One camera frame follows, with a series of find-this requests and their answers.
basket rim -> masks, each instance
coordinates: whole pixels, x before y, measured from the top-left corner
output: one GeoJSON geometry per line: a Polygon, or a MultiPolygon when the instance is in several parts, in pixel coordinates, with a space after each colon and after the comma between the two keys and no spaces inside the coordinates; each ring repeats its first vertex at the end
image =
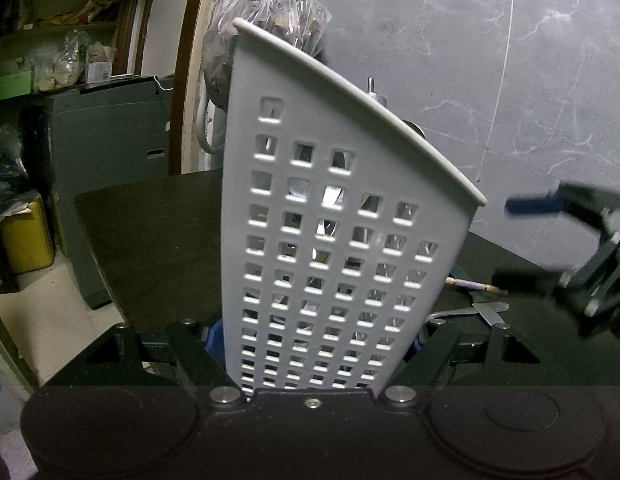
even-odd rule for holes
{"type": "Polygon", "coordinates": [[[455,167],[445,156],[443,156],[439,150],[433,147],[427,140],[423,139],[420,135],[414,132],[407,124],[394,115],[387,108],[371,99],[365,92],[363,92],[356,85],[350,83],[343,76],[337,74],[331,68],[325,66],[323,63],[318,62],[313,57],[304,53],[303,51],[293,47],[291,44],[277,38],[273,34],[257,27],[256,25],[247,22],[242,18],[235,18],[232,25],[239,31],[239,40],[242,34],[256,38],[263,43],[268,44],[275,50],[278,50],[281,54],[285,54],[292,57],[294,60],[310,68],[314,73],[329,81],[341,91],[349,94],[350,98],[359,102],[362,107],[368,109],[368,111],[376,114],[382,120],[384,120],[388,126],[391,127],[391,131],[395,134],[401,134],[408,139],[414,146],[421,150],[425,155],[429,156],[441,170],[448,173],[459,186],[461,186],[466,193],[471,196],[478,205],[483,206],[487,204],[485,195],[478,190],[474,184],[464,175],[461,171],[455,167]]]}

white box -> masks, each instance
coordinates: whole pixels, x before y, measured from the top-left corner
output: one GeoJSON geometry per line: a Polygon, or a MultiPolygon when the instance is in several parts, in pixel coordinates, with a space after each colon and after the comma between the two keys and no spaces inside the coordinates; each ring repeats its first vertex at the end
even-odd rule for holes
{"type": "Polygon", "coordinates": [[[84,69],[85,84],[103,83],[110,80],[112,74],[112,62],[101,61],[96,63],[86,63],[84,69]]]}

metal screw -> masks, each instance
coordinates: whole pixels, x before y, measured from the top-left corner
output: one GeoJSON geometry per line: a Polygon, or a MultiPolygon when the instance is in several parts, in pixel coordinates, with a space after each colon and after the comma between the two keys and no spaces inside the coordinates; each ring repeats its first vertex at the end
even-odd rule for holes
{"type": "Polygon", "coordinates": [[[394,402],[409,402],[417,393],[409,386],[390,386],[386,388],[385,396],[394,402]]]}
{"type": "Polygon", "coordinates": [[[310,397],[309,399],[305,399],[303,403],[311,410],[315,410],[322,404],[321,401],[319,399],[316,399],[315,397],[310,397]]]}
{"type": "Polygon", "coordinates": [[[241,397],[241,392],[234,386],[217,386],[210,391],[210,399],[219,404],[229,404],[236,402],[241,397]]]}

dark wooden table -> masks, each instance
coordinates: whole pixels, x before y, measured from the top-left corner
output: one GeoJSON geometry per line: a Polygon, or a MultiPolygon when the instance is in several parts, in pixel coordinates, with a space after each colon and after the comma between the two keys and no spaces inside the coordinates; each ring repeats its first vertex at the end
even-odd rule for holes
{"type": "MultiPolygon", "coordinates": [[[[110,297],[140,332],[184,317],[203,320],[221,307],[219,264],[221,171],[206,171],[101,189],[76,198],[110,297]]],[[[496,269],[536,266],[469,234],[457,264],[478,281],[496,269]]],[[[552,301],[510,295],[502,317],[574,375],[591,384],[620,384],[620,342],[604,333],[582,341],[552,301]]],[[[444,290],[435,310],[470,306],[468,295],[444,290]]],[[[458,318],[464,330],[487,331],[478,316],[458,318]]]]}

blue handle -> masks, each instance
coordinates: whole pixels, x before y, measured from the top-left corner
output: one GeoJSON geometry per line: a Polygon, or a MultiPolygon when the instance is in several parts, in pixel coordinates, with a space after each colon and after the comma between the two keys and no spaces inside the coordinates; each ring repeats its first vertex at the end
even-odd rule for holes
{"type": "Polygon", "coordinates": [[[567,204],[558,193],[548,195],[511,196],[506,201],[510,215],[547,215],[565,211],[567,204]]]}

